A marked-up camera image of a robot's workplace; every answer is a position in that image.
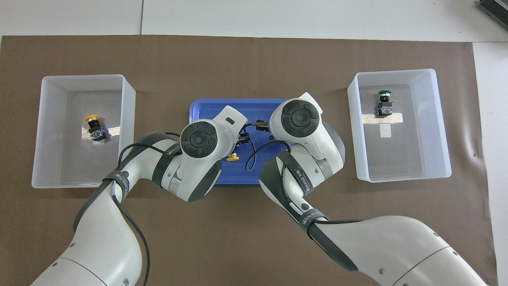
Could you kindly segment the translucent white plastic box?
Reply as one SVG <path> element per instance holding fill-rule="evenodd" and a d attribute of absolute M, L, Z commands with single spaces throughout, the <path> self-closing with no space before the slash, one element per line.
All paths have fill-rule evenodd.
<path fill-rule="evenodd" d="M 135 89 L 123 75 L 46 76 L 31 184 L 35 188 L 98 187 L 134 141 Z M 99 116 L 107 132 L 93 141 L 85 118 Z"/>
<path fill-rule="evenodd" d="M 392 91 L 390 116 L 377 114 L 383 89 Z M 381 183 L 451 176 L 433 69 L 357 73 L 348 102 L 358 179 Z M 391 125 L 391 138 L 380 138 L 380 124 Z"/>

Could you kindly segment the dark grey ribbed device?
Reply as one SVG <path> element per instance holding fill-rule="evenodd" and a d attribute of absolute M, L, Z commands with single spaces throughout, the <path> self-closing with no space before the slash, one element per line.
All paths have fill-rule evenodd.
<path fill-rule="evenodd" d="M 491 18 L 508 27 L 508 0 L 479 0 L 479 7 Z"/>

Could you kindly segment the brown paper table mat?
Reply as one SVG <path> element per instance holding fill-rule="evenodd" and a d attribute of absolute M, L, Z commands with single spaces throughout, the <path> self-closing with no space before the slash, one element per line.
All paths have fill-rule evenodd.
<path fill-rule="evenodd" d="M 437 73 L 452 175 L 357 178 L 348 86 L 359 72 Z M 0 49 L 0 286 L 28 286 L 69 246 L 92 188 L 31 184 L 40 85 L 49 75 L 121 74 L 136 91 L 135 139 L 181 132 L 201 98 L 309 92 L 341 136 L 345 167 L 306 199 L 329 219 L 408 216 L 498 286 L 471 43 L 183 36 L 3 37 Z M 150 252 L 149 285 L 376 286 L 328 257 L 258 185 L 186 203 L 150 181 L 125 201 Z"/>

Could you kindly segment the green push button switch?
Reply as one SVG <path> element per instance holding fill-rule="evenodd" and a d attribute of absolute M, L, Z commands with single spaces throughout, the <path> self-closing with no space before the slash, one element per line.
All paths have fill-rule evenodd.
<path fill-rule="evenodd" d="M 393 103 L 391 102 L 392 91 L 383 89 L 379 91 L 380 103 L 377 107 L 378 116 L 390 116 L 393 114 Z"/>

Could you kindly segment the blue plastic tray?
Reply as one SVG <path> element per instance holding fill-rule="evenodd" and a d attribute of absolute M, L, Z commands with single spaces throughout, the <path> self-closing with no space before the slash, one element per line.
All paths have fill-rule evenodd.
<path fill-rule="evenodd" d="M 241 112 L 247 118 L 247 123 L 256 120 L 268 122 L 270 116 L 285 99 L 198 99 L 189 107 L 189 122 L 198 119 L 214 119 L 225 106 L 229 105 Z M 256 154 L 256 158 L 249 161 L 249 167 L 254 163 L 251 171 L 245 169 L 245 163 L 254 152 L 251 143 L 240 143 L 236 147 L 236 161 L 222 159 L 223 170 L 218 178 L 218 185 L 258 185 L 259 174 L 263 163 L 286 150 L 284 144 L 273 143 Z"/>

